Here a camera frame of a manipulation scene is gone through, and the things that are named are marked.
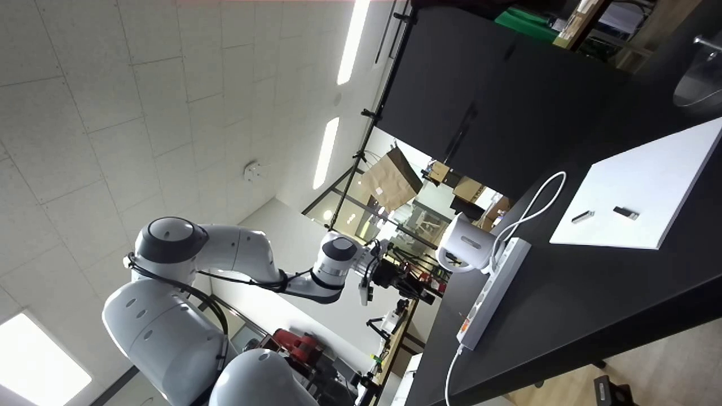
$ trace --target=fluorescent light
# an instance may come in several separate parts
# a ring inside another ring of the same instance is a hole
[[[0,324],[0,384],[32,404],[68,404],[93,379],[28,313]]]
[[[362,34],[364,34],[364,25],[366,25],[368,2],[371,0],[357,0],[355,2],[353,22],[347,25],[341,67],[338,67],[338,77],[337,77],[338,86],[344,86],[346,80],[353,78],[353,69],[355,69],[355,63],[357,63]]]
[[[332,161],[332,154],[335,154],[337,133],[338,133],[338,118],[335,118],[326,123],[320,154],[319,154],[319,161],[317,161],[314,190],[319,190],[326,182],[326,175],[327,175],[330,161]]]

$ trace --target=red object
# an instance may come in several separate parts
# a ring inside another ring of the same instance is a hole
[[[288,353],[288,361],[302,370],[314,367],[317,361],[322,357],[320,343],[317,341],[317,336],[310,333],[276,330],[271,343],[277,350],[284,350]]]

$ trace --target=green object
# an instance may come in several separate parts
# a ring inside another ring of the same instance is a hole
[[[548,27],[548,22],[541,15],[522,10],[516,7],[506,8],[504,14],[497,15],[494,19],[502,27],[507,27],[513,32],[518,32],[527,37],[535,37],[539,43],[555,43],[557,32]]]

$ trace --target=white ceiling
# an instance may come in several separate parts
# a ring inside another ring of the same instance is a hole
[[[338,88],[350,0],[0,2],[0,322],[34,311],[87,367],[77,404],[128,367],[100,309],[142,224],[240,221],[274,195],[301,210],[330,118],[327,182],[350,167],[389,7],[373,2]]]

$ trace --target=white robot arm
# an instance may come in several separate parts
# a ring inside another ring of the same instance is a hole
[[[141,229],[127,257],[133,277],[106,299],[101,318],[121,353],[170,404],[317,404],[279,353],[232,353],[225,331],[188,302],[189,292],[198,295],[219,313],[191,280],[197,270],[240,272],[262,288],[335,302],[366,254],[357,242],[327,235],[314,269],[287,274],[276,269],[262,231],[163,217]]]

